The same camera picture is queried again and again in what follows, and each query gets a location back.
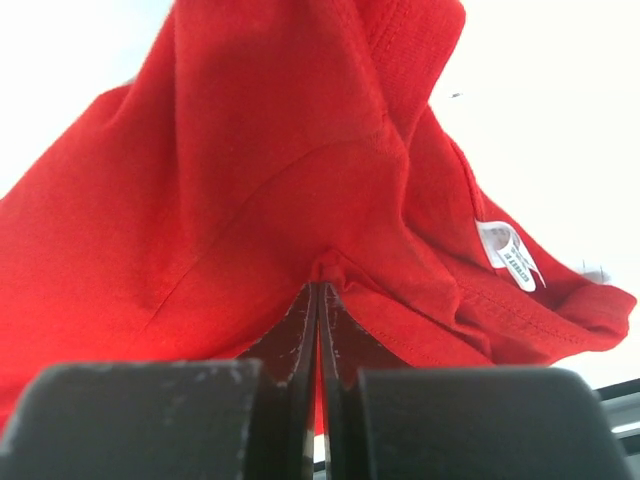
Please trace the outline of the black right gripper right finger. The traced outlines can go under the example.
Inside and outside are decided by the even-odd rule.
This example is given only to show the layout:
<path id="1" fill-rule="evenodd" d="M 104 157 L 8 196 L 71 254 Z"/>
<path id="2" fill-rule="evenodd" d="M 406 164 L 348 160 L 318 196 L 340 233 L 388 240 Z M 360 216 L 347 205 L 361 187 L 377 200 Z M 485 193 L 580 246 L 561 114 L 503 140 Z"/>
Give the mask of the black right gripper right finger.
<path id="1" fill-rule="evenodd" d="M 415 369 L 318 289 L 330 479 L 629 479 L 598 395 L 559 368 Z"/>

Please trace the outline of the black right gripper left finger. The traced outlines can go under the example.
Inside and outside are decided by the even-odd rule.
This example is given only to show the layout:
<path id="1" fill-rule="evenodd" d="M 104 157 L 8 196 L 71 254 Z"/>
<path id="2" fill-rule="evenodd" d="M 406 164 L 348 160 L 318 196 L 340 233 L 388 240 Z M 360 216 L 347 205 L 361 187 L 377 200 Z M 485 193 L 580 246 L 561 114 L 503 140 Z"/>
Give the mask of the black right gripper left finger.
<path id="1" fill-rule="evenodd" d="M 22 394 L 5 479 L 309 479 L 318 289 L 234 360 L 61 364 Z"/>

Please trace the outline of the red t shirt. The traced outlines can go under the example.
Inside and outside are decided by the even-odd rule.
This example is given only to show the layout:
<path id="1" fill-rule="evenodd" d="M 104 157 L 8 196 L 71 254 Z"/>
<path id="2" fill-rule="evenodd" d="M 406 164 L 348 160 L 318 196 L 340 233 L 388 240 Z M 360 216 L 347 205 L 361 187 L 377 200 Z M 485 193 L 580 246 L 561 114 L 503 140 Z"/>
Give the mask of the red t shirt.
<path id="1" fill-rule="evenodd" d="M 1 201 L 1 416 L 63 362 L 232 358 L 311 281 L 415 367 L 550 365 L 635 298 L 479 188 L 429 96 L 458 1 L 178 1 Z"/>

